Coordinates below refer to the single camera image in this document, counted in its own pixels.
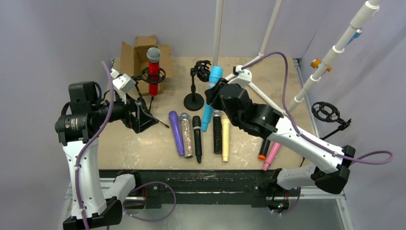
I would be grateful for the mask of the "brown cardboard box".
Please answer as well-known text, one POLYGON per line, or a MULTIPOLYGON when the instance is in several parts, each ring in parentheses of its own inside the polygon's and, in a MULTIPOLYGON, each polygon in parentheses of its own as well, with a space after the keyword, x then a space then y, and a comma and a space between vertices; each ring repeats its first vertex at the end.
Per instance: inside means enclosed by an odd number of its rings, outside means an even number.
POLYGON ((119 72, 129 76, 140 76, 142 70, 148 67, 147 50, 151 47, 157 47, 161 51, 159 66, 165 70, 166 79, 172 78, 174 71, 171 48, 169 45, 159 45, 155 35, 136 37, 135 46, 122 42, 119 72))

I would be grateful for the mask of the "silver rhinestone microphone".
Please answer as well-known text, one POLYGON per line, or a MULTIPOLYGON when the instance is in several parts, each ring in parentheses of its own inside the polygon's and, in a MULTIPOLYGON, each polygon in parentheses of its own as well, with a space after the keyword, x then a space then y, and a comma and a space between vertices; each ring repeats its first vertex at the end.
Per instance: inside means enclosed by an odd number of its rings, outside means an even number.
POLYGON ((183 140, 183 146, 184 146, 184 157, 192 158, 193 149, 192 149, 190 115, 186 112, 181 113, 179 120, 180 120, 181 134, 182 134, 182 140, 183 140))

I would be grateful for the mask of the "cream plastic microphone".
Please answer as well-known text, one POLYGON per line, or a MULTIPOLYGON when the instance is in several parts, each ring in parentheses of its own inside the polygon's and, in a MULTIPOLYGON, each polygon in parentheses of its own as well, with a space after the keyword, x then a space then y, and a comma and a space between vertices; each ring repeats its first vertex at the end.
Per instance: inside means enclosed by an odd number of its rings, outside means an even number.
POLYGON ((230 152, 230 120, 227 115, 222 115, 221 118, 222 124, 222 162, 227 163, 229 161, 229 152, 230 152))

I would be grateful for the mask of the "black round-base desk mic stand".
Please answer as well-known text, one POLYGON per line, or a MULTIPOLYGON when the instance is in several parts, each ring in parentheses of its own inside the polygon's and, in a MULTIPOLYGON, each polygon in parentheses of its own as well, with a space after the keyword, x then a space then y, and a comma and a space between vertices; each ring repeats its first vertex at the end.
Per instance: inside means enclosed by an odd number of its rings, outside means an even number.
POLYGON ((199 60, 195 63, 194 67, 190 70, 190 76, 192 78, 191 93, 187 94, 183 100, 184 107, 189 111, 198 111, 204 105, 203 97, 196 92, 196 85, 194 77, 197 77, 202 82, 209 81, 209 75, 211 73, 210 66, 211 61, 199 60))

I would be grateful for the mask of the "pink plastic microphone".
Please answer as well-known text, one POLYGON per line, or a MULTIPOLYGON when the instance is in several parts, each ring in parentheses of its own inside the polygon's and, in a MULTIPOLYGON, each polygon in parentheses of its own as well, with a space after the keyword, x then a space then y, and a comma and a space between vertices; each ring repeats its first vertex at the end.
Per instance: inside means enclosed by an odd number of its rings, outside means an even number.
POLYGON ((281 147, 282 145, 280 143, 273 144, 262 166, 263 171, 267 171, 268 168, 272 165, 281 147))

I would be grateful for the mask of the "plain black microphone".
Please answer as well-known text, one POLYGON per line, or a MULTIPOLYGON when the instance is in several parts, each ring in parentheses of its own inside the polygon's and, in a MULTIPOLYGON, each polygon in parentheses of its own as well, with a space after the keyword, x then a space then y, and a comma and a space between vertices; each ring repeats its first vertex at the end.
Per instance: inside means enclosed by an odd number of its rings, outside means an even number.
POLYGON ((258 159, 260 159, 260 160, 266 159, 270 144, 271 144, 271 141, 269 141, 268 139, 263 140, 263 142, 261 144, 261 148, 259 150, 258 159))

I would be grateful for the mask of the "black glitter microphone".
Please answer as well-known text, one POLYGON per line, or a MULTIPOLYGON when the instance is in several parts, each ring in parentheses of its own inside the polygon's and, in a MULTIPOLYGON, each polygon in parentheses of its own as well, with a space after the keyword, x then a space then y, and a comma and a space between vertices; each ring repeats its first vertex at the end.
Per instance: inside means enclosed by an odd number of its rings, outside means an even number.
POLYGON ((213 146, 214 154, 222 154, 222 112, 220 110, 213 111, 213 146))

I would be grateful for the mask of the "red glitter microphone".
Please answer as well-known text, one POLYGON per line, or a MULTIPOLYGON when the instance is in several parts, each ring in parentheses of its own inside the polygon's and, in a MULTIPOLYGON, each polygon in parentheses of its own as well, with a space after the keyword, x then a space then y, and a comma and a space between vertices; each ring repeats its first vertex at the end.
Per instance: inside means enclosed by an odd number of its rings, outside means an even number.
MULTIPOLYGON (((149 60, 148 63, 148 74, 150 76, 150 80, 155 82, 159 80, 160 74, 160 67, 159 67, 159 60, 161 58, 161 52, 157 47, 151 47, 147 51, 147 58, 149 60)), ((149 84, 149 95, 156 96, 158 94, 158 84, 157 83, 150 83, 149 84)))

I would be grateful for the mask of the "blue plastic microphone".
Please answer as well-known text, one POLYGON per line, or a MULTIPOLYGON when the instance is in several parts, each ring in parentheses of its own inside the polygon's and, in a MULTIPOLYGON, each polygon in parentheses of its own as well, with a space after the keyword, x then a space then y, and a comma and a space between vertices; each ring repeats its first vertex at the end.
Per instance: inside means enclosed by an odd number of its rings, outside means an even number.
MULTIPOLYGON (((222 77, 223 77, 223 68, 219 67, 219 66, 214 66, 209 75, 209 88, 208 89, 213 88, 222 77)), ((202 126, 201 126, 202 132, 207 131, 209 123, 211 122, 212 114, 213 114, 213 107, 210 106, 208 104, 208 100, 206 100, 206 104, 204 106, 204 113, 202 116, 202 126)))

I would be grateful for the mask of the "purple plastic microphone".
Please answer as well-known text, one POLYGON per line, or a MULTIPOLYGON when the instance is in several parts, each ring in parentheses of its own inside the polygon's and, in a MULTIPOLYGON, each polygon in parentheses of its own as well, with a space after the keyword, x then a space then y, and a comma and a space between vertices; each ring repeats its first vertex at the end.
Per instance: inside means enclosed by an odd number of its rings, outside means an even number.
POLYGON ((181 132, 180 132, 179 116, 176 111, 169 112, 169 121, 171 123, 177 152, 178 152, 179 156, 184 156, 184 145, 183 145, 183 139, 182 139, 181 132))

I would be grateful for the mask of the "black microphone with silver band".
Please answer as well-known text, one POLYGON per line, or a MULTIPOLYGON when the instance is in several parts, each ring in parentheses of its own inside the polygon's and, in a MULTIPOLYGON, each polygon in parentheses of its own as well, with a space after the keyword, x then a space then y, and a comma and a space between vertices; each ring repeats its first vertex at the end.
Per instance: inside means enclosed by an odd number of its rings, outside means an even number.
POLYGON ((193 116, 192 118, 192 126, 193 126, 193 133, 194 133, 194 150, 195 156, 198 163, 202 162, 202 138, 201 138, 201 119, 198 115, 193 116))

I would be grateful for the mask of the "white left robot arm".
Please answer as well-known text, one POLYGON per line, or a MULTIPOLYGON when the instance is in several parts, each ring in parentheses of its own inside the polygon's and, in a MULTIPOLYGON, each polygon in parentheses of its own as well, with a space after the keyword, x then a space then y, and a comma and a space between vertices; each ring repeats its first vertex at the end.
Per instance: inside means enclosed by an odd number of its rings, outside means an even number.
POLYGON ((55 124, 72 186, 71 214, 63 222, 63 229, 89 230, 121 222, 125 198, 140 179, 135 171, 123 171, 110 188, 103 190, 97 159, 98 137, 109 122, 120 120, 135 133, 158 122, 142 99, 128 95, 136 86, 133 80, 116 79, 112 100, 104 101, 101 87, 94 81, 69 85, 70 100, 55 124))

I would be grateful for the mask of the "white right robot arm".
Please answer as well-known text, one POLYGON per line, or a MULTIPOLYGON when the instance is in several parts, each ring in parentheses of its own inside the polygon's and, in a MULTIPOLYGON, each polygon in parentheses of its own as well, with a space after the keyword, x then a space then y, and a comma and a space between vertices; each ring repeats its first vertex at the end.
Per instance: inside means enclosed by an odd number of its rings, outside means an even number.
POLYGON ((280 170, 276 179, 279 187, 290 190, 315 185, 335 195, 343 191, 356 152, 352 146, 336 146, 295 127, 281 112, 267 104, 254 103, 246 89, 225 79, 206 90, 205 97, 210 106, 227 115, 233 126, 280 143, 311 161, 308 166, 280 170))

